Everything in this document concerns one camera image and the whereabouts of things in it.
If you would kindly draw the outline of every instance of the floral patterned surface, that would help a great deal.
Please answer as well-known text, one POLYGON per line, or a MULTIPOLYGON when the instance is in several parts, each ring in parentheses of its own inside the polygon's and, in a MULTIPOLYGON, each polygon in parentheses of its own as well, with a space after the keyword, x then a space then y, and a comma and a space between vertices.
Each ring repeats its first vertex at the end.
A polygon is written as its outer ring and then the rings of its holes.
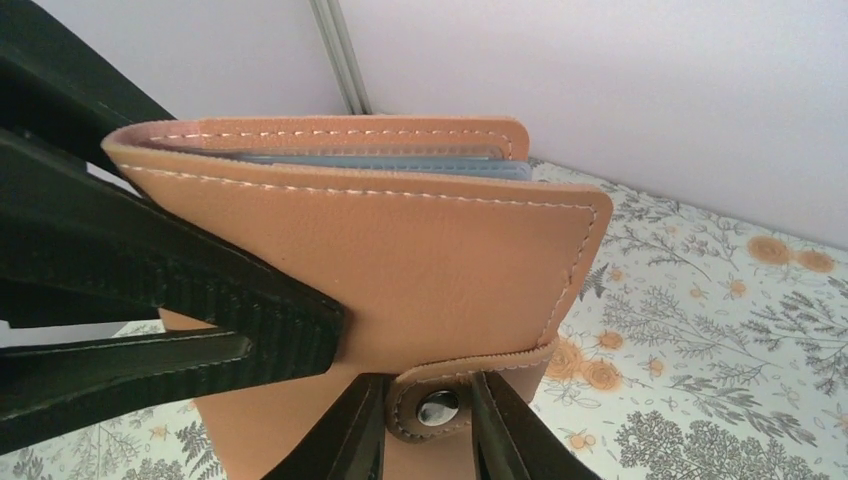
MULTIPOLYGON (((848 478, 848 253, 533 166, 616 204, 531 404, 575 455, 607 480, 848 478)), ((225 474, 177 402, 2 456, 0 478, 225 474)))

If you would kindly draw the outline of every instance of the wallet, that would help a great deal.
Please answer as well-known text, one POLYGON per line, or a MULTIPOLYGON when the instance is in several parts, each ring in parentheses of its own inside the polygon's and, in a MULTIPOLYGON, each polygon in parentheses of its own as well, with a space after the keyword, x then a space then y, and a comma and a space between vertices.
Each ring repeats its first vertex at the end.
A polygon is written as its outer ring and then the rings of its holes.
POLYGON ((397 375, 384 478, 474 478, 470 375, 533 398, 612 214, 595 187, 530 181, 511 118, 169 120, 102 146, 140 194, 347 311, 325 374, 195 400, 231 480, 271 470, 364 372, 397 375), (443 391, 458 413, 421 421, 443 391))

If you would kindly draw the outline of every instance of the snap button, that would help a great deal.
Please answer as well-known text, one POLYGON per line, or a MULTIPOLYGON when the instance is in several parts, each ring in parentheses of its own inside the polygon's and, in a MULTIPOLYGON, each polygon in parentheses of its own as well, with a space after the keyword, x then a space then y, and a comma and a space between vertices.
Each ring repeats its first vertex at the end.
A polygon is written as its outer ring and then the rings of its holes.
POLYGON ((456 393, 450 390, 439 390, 421 400, 416 416, 422 425, 439 427, 453 420, 457 413, 459 413, 459 397, 456 393))

